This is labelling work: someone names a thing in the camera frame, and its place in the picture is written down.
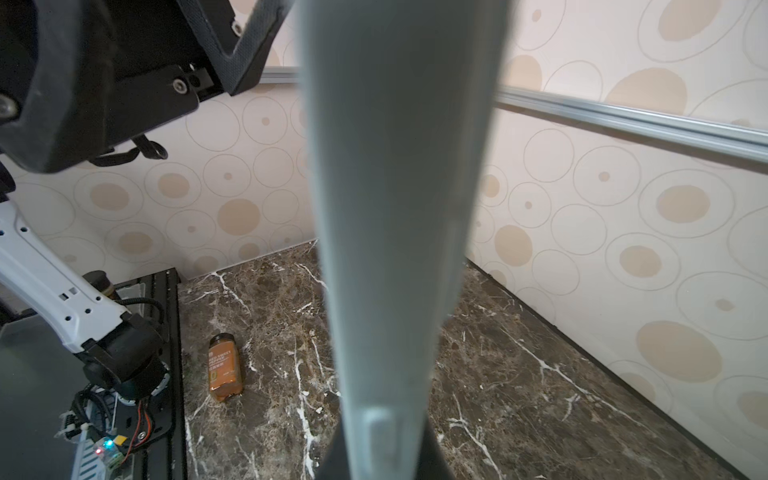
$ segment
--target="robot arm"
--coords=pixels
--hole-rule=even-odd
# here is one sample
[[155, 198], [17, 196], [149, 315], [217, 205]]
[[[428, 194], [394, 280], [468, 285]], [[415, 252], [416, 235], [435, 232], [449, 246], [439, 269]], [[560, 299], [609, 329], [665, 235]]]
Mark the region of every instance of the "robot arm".
[[166, 373], [157, 356], [163, 338], [59, 259], [5, 196], [14, 189], [0, 164], [0, 283], [45, 319], [91, 383], [125, 399], [149, 395]]
[[0, 283], [35, 309], [72, 353], [104, 338], [127, 313], [61, 261], [12, 200], [0, 203]]

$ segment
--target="jar label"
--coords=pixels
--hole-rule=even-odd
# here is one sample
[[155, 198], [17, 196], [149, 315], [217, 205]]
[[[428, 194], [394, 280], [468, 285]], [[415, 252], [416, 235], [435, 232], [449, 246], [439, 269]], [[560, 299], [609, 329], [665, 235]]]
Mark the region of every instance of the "jar label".
[[208, 350], [208, 381], [211, 390], [237, 381], [233, 348], [232, 342], [221, 342]]

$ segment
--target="jar lid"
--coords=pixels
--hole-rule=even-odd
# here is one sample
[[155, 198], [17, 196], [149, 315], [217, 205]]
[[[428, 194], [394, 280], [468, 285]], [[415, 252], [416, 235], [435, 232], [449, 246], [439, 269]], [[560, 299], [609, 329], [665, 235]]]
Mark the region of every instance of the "jar lid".
[[214, 346], [214, 343], [218, 342], [219, 340], [231, 340], [234, 342], [235, 335], [232, 335], [231, 333], [219, 333], [218, 335], [214, 335], [214, 337], [210, 339], [208, 346]]
[[85, 281], [90, 283], [99, 292], [104, 292], [106, 289], [112, 286], [112, 282], [109, 281], [106, 272], [103, 270], [94, 270], [92, 272], [88, 272], [83, 275], [83, 278], [85, 278]]

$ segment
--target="white marble vein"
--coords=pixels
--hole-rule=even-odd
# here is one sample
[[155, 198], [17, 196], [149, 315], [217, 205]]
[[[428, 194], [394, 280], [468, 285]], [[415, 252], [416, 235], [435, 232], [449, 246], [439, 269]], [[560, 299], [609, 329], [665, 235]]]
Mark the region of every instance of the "white marble vein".
[[467, 422], [464, 419], [464, 416], [462, 415], [462, 406], [459, 405], [458, 399], [456, 398], [456, 394], [453, 394], [453, 399], [456, 401], [456, 408], [458, 410], [458, 418], [457, 419], [448, 419], [450, 422], [449, 428], [454, 427], [460, 427], [464, 429], [465, 432], [467, 432], [467, 435], [469, 435], [469, 438], [480, 447], [480, 449], [483, 452], [483, 455], [485, 455], [485, 460], [487, 460], [487, 464], [493, 467], [493, 469], [496, 471], [496, 474], [498, 475], [500, 480], [504, 480], [504, 475], [502, 475], [502, 471], [499, 469], [498, 465], [496, 465], [496, 462], [493, 461], [493, 458], [491, 457], [491, 453], [488, 451], [488, 447], [485, 446], [485, 443], [481, 442], [478, 437], [480, 436], [480, 433], [482, 432], [482, 427], [477, 428], [477, 434], [478, 436], [475, 436], [472, 434], [472, 432], [469, 431], [469, 422]]

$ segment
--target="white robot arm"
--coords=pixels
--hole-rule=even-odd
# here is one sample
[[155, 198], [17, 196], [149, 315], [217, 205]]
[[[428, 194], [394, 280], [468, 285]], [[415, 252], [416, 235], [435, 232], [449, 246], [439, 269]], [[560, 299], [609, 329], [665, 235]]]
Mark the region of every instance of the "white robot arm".
[[127, 312], [61, 261], [12, 200], [0, 203], [0, 283], [33, 308], [72, 353], [102, 339]]

